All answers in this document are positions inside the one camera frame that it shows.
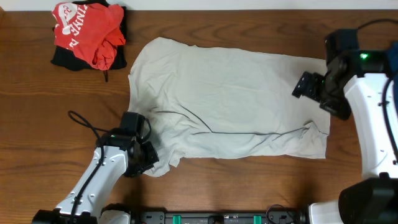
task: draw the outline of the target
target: black cloth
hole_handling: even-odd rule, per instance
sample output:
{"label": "black cloth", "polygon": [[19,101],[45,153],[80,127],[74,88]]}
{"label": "black cloth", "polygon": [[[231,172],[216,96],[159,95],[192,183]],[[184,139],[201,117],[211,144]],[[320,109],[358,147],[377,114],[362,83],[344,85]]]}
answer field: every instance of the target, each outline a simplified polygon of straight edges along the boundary
{"label": "black cloth", "polygon": [[[74,4],[93,4],[100,3],[103,6],[108,7],[109,4],[106,1],[76,1]],[[126,39],[127,34],[127,25],[126,25],[126,7],[122,7],[124,11],[124,16],[122,22],[120,23],[120,31],[122,32],[124,38]],[[76,58],[73,51],[64,49],[63,47],[56,46],[54,57],[51,60],[51,63],[58,66],[63,66],[71,71],[80,71],[82,69],[94,69],[87,62],[80,58]],[[124,47],[122,45],[118,46],[117,53],[112,63],[110,70],[116,70],[126,67],[127,62],[124,58]]]}

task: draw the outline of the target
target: green light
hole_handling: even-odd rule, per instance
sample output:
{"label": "green light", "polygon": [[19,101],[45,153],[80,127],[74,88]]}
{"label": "green light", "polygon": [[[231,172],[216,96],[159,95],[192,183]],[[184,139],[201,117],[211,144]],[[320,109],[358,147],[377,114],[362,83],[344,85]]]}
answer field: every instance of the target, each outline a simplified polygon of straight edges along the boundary
{"label": "green light", "polygon": [[365,60],[369,57],[368,54],[360,54],[359,56],[361,57],[362,60]]}

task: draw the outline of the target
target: wooden tabletop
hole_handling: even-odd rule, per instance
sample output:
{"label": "wooden tabletop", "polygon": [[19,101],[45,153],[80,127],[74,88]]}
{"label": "wooden tabletop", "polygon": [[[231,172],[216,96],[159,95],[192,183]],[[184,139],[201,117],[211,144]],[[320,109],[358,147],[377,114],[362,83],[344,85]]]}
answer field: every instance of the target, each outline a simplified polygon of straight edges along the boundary
{"label": "wooden tabletop", "polygon": [[[55,25],[50,12],[0,15],[0,223],[30,223],[53,209],[83,174],[95,136],[71,121],[75,110],[95,126],[118,126],[129,105],[129,70],[156,37],[200,47],[325,58],[323,38],[397,11],[130,11],[127,67],[71,72],[52,65]],[[386,49],[398,28],[362,30],[364,49]],[[361,153],[353,119],[332,118],[327,159],[290,156],[182,159],[162,177],[120,178],[108,200],[136,210],[253,211],[273,203],[299,207],[336,199],[361,181]]]}

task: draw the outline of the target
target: white towel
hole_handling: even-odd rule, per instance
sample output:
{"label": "white towel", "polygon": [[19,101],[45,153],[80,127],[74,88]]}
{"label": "white towel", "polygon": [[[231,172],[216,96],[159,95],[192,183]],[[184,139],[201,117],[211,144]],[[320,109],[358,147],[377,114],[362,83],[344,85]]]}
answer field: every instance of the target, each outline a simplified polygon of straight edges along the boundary
{"label": "white towel", "polygon": [[304,71],[325,73],[325,61],[153,40],[129,75],[129,111],[149,118],[160,159],[146,174],[182,157],[325,158],[330,115],[292,96]]}

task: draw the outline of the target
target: brown wooden surface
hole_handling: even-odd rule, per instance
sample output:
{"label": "brown wooden surface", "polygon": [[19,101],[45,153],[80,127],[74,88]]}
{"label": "brown wooden surface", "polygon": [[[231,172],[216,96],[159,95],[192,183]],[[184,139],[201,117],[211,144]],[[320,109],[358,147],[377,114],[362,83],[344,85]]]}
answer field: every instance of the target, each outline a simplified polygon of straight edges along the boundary
{"label": "brown wooden surface", "polygon": [[[200,47],[324,58],[323,37],[396,11],[141,11],[128,14],[128,65],[70,72],[50,64],[55,46],[50,12],[6,12],[0,26],[0,223],[29,223],[73,188],[93,155],[93,133],[67,116],[75,110],[94,125],[119,124],[129,104],[127,75],[135,58],[161,36]],[[379,24],[360,32],[361,46],[385,49],[398,29]],[[121,178],[109,203],[170,211],[265,210],[337,198],[361,180],[355,125],[332,119],[327,159],[289,156],[182,159],[153,178]]]}

